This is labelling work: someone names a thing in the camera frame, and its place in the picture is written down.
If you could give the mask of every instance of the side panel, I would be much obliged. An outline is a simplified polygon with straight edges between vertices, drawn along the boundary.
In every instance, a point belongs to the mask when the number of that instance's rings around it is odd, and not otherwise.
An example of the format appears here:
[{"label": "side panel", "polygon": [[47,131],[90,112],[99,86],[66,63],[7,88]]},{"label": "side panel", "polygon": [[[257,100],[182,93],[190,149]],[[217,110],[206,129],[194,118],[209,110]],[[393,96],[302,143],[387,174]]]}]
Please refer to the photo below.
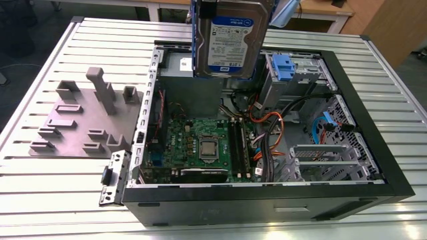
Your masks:
[{"label": "side panel", "polygon": [[250,224],[342,219],[386,198],[128,202],[126,206],[144,226]]}]

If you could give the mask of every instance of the wire bundle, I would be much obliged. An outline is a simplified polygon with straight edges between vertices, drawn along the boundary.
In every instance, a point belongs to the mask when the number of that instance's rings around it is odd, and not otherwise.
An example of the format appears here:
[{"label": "wire bundle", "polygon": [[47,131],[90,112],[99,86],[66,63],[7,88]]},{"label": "wire bundle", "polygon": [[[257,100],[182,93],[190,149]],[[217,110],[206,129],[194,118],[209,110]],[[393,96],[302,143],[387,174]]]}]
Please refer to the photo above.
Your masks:
[{"label": "wire bundle", "polygon": [[161,106],[158,126],[156,126],[156,128],[155,128],[155,132],[154,132],[152,139],[151,139],[151,141],[147,143],[147,145],[150,145],[150,144],[154,142],[154,139],[156,139],[156,137],[158,137],[158,132],[159,132],[159,128],[161,128],[161,124],[162,124],[163,108],[165,108],[165,104],[166,104],[166,98],[163,97],[162,90],[159,90],[159,95],[161,95],[161,98],[162,98],[162,106]]},{"label": "wire bundle", "polygon": [[263,182],[274,182],[275,181],[275,165],[274,165],[274,157],[273,157],[273,152],[270,149],[270,135],[271,132],[275,128],[275,125],[278,122],[283,122],[283,117],[286,116],[290,111],[295,108],[295,106],[299,105],[299,103],[303,103],[309,99],[313,98],[331,98],[334,96],[334,93],[319,93],[319,94],[313,94],[307,96],[302,96],[297,98],[293,102],[287,104],[287,106],[283,108],[281,117],[277,117],[273,123],[270,124],[269,130],[265,134],[265,137],[261,142],[261,152],[262,152],[262,160],[263,160],[263,171],[262,171],[262,181]]}]

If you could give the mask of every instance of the aluminum workbench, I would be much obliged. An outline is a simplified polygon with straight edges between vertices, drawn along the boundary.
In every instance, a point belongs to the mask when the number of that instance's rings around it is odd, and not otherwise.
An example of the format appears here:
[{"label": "aluminum workbench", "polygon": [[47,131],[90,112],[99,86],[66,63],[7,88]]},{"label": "aluminum workbench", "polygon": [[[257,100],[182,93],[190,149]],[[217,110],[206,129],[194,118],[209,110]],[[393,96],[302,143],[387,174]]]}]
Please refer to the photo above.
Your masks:
[{"label": "aluminum workbench", "polygon": [[146,228],[126,207],[99,207],[108,159],[28,155],[62,80],[94,88],[88,67],[115,89],[147,88],[154,41],[191,41],[179,23],[75,18],[0,135],[0,238],[427,239],[427,114],[369,40],[355,35],[270,30],[265,46],[329,50],[359,93],[417,193],[339,221]]}]

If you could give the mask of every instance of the metal bracket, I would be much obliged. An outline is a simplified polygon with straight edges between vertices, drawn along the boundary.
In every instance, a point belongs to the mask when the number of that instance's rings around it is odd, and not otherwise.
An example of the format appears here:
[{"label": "metal bracket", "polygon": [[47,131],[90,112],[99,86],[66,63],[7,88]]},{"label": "metal bracket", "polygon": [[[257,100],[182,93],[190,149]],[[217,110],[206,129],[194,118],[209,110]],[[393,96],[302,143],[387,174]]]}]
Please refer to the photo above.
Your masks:
[{"label": "metal bracket", "polygon": [[99,206],[123,206],[122,198],[127,185],[131,153],[126,150],[116,151],[111,155],[110,164],[102,174],[102,188]]}]

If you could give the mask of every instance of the motherboard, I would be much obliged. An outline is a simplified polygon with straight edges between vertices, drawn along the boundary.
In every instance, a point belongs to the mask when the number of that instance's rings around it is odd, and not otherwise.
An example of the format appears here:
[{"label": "motherboard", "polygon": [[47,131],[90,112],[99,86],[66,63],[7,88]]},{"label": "motherboard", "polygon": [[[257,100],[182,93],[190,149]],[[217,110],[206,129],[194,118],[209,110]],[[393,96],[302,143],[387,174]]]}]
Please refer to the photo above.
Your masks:
[{"label": "motherboard", "polygon": [[148,154],[144,179],[158,184],[251,182],[253,128],[242,119],[171,119],[166,149]]}]

